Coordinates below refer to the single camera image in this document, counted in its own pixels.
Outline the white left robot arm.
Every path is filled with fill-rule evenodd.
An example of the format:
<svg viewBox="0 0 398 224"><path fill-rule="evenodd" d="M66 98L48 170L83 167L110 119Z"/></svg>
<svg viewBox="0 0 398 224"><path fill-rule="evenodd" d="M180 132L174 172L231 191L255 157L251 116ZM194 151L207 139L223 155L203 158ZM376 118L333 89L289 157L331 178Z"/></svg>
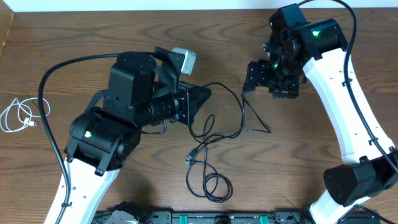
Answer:
<svg viewBox="0 0 398 224"><path fill-rule="evenodd" d="M97 92L57 152L62 178L47 223L90 223L101 199L138 146L142 128L193 119L211 91L179 79L196 54L182 48L116 54L108 88Z"/></svg>

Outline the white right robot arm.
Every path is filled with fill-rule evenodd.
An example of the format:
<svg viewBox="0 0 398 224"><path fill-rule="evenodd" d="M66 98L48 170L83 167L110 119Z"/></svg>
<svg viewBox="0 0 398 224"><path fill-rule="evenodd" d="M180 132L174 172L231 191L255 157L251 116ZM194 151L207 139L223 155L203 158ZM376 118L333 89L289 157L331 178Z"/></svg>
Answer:
<svg viewBox="0 0 398 224"><path fill-rule="evenodd" d="M279 8L269 18L265 60L250 62L243 92L259 86L275 98L294 99L311 82L333 125L342 164L324 171L325 191L300 216L300 223L382 221L368 210L353 212L397 183L397 148L383 131L361 89L351 61L354 39L334 19L306 20L300 5Z"/></svg>

